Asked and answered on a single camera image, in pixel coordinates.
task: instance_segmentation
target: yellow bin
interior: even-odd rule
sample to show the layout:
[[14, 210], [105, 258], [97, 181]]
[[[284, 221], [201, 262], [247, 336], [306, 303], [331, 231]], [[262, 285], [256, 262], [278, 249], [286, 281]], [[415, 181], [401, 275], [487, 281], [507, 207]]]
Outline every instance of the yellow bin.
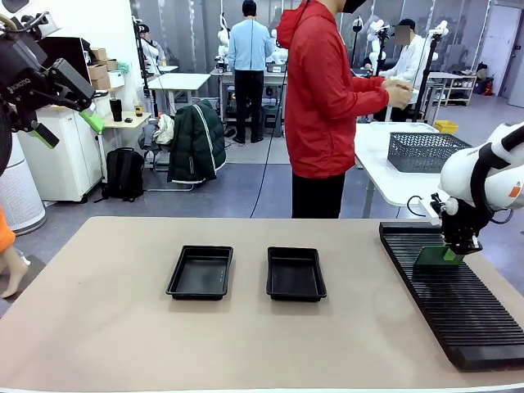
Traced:
[[435, 128], [441, 133], [456, 133], [459, 125], [451, 120], [437, 120], [435, 122]]

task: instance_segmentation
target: cardboard box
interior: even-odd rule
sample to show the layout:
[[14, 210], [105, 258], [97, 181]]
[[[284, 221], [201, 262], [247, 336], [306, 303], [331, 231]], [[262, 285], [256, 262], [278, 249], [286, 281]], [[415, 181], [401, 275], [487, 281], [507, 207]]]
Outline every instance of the cardboard box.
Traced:
[[106, 49], [103, 47], [92, 47], [91, 50], [95, 54], [97, 60], [107, 60]]
[[102, 79], [97, 79], [97, 80], [93, 80], [91, 82], [91, 85], [96, 89], [96, 90], [107, 90], [109, 88], [111, 88], [111, 83], [109, 81], [109, 77], [105, 77], [105, 78], [102, 78]]
[[111, 88], [120, 88], [124, 86], [124, 74], [120, 71], [109, 71], [109, 82]]
[[118, 61], [116, 59], [98, 60], [97, 64], [106, 66], [108, 71], [118, 71]]
[[107, 67], [102, 64], [90, 65], [88, 67], [89, 78], [91, 80], [98, 80], [102, 78], [109, 78], [107, 74]]

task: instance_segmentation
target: blue shirt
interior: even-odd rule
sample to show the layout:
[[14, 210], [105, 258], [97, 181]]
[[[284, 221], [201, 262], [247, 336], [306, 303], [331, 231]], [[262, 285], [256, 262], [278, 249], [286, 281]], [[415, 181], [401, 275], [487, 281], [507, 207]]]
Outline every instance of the blue shirt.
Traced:
[[267, 27], [256, 20], [246, 19], [231, 29], [229, 68], [233, 71], [263, 71], [265, 59], [272, 55], [273, 50]]

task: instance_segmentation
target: red jacket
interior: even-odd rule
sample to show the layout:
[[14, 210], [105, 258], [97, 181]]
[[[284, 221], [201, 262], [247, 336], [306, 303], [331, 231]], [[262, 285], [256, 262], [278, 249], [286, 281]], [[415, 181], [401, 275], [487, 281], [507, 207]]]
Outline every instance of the red jacket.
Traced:
[[316, 0], [304, 6], [285, 11], [277, 27], [289, 49], [287, 150], [295, 174], [326, 178], [355, 165], [356, 118], [386, 107], [389, 95], [384, 78], [352, 76], [331, 12]]

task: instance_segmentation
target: jacket on chair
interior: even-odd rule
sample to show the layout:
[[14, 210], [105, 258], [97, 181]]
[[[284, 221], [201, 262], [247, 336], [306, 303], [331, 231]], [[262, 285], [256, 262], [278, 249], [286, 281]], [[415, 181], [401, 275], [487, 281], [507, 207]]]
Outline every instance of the jacket on chair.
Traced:
[[224, 126], [211, 104], [202, 101], [179, 109], [174, 118], [168, 182], [214, 180], [225, 162]]

